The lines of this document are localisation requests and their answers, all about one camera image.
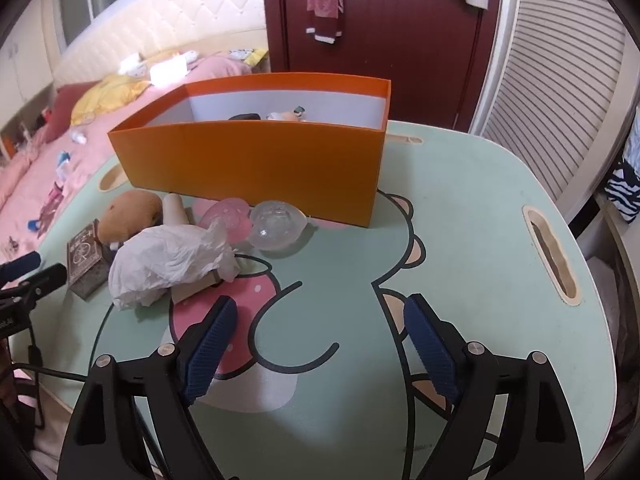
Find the small box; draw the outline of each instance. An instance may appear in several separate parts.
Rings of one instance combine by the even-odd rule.
[[[109,279],[113,261],[111,251],[98,240],[98,221],[94,220],[66,244],[68,286],[83,300]]]
[[[307,216],[367,227],[378,189],[391,81],[269,73],[185,83],[109,132],[134,187],[251,205],[283,200]],[[262,118],[305,109],[305,121]]]

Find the crumpled tissue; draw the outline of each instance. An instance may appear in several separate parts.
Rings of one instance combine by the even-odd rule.
[[[197,282],[214,269],[226,282],[232,282],[239,272],[222,218],[208,229],[149,227],[117,252],[109,272],[109,292],[118,310],[149,306],[171,286]]]

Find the red scarf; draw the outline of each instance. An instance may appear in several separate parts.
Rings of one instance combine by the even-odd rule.
[[[316,40],[334,43],[342,35],[344,0],[306,0],[308,12],[307,33]]]

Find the transparent plastic item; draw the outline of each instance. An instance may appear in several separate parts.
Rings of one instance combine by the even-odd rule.
[[[200,221],[199,227],[208,229],[215,218],[222,218],[226,227],[226,236],[230,244],[237,244],[251,232],[249,220],[249,205],[241,198],[225,198],[207,209]]]
[[[254,225],[248,240],[262,251],[277,251],[294,243],[306,227],[306,216],[300,209],[279,200],[259,203],[251,211]]]

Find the pink bedding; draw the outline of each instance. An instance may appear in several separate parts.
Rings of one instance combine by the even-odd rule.
[[[250,73],[250,69],[244,63],[224,56],[210,56],[206,63],[202,63],[192,70],[184,78],[184,82],[248,73]],[[18,242],[20,248],[14,254],[14,258],[38,248],[42,239],[38,239],[37,234],[31,233],[27,229],[27,222],[37,219],[40,215],[40,209],[47,199],[56,178],[56,165],[60,152],[70,153],[73,173],[65,183],[63,190],[65,198],[56,213],[56,219],[59,218],[81,187],[114,155],[107,133],[131,114],[176,86],[164,89],[149,87],[136,101],[120,110],[99,116],[93,123],[85,126],[86,144],[74,143],[69,134],[65,133],[59,139],[42,146],[39,150],[39,155],[32,161],[30,167],[22,164],[19,170],[13,170],[15,174],[19,174],[25,169],[25,166],[28,168],[15,186],[11,196],[6,199],[4,206],[0,202],[0,245],[4,246],[9,236]],[[2,182],[4,182],[5,177],[6,174],[3,171],[0,176]],[[0,263],[3,260],[4,255],[0,251]]]
[[[27,149],[20,150],[4,170],[0,170],[0,210],[39,154],[39,147],[30,144]]]

